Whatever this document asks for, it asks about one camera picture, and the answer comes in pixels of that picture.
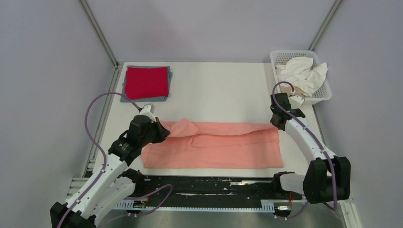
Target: white table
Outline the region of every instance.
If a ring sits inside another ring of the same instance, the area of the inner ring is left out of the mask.
[[[164,121],[191,121],[222,123],[269,123],[270,94],[274,76],[270,63],[184,63],[184,62],[126,62],[119,76],[116,92],[122,92],[127,66],[170,66],[173,73],[170,96],[165,102],[156,102],[155,116]],[[311,105],[303,105],[313,132],[320,137]],[[105,132],[101,140],[107,151],[112,142],[128,129],[138,111],[131,103],[121,103],[114,96]],[[145,169],[140,158],[130,168],[148,175],[193,175],[231,177],[272,177],[280,171],[294,171],[305,175],[308,162],[295,142],[285,132],[279,132],[283,168],[246,169]],[[102,164],[98,153],[95,169]]]

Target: red towel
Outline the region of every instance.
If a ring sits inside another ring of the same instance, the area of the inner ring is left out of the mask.
[[[125,92],[129,99],[168,96],[168,68],[135,68],[126,71]]]

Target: white laundry basket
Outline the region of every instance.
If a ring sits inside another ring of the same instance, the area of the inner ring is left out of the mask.
[[[277,50],[270,52],[270,60],[271,60],[271,67],[273,68],[274,80],[277,83],[277,73],[276,73],[276,64],[283,64],[288,62],[290,59],[299,57],[299,56],[306,56],[309,58],[314,59],[314,63],[312,67],[316,67],[320,65],[319,59],[317,55],[313,51],[303,51],[303,50]],[[305,98],[304,105],[313,105],[318,103],[319,101],[329,100],[332,97],[332,92],[330,91],[329,84],[325,79],[323,85],[312,95],[312,97]]]

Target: pink towel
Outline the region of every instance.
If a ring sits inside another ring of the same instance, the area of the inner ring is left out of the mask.
[[[145,168],[281,168],[278,130],[270,124],[179,122],[161,124],[171,134],[144,147]]]

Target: white cloth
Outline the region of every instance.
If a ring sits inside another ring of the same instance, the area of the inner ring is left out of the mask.
[[[278,80],[290,82],[311,97],[322,86],[327,73],[326,63],[311,70],[313,61],[313,58],[302,56],[292,58],[285,65],[276,65]]]

